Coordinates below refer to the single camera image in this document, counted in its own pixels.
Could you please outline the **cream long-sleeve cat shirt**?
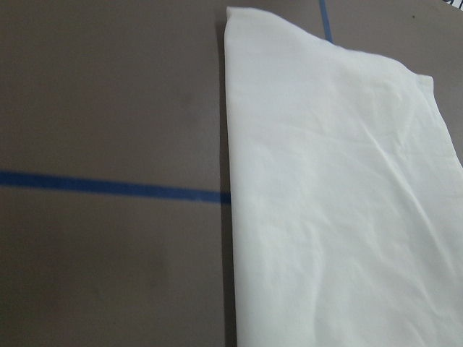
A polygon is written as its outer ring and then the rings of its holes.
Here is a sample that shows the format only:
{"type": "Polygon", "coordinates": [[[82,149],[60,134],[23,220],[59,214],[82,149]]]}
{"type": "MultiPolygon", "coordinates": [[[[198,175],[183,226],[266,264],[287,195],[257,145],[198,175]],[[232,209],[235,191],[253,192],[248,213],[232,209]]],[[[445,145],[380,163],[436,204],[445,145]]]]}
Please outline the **cream long-sleeve cat shirt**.
{"type": "Polygon", "coordinates": [[[229,7],[239,346],[460,346],[462,165],[432,77],[229,7]]]}

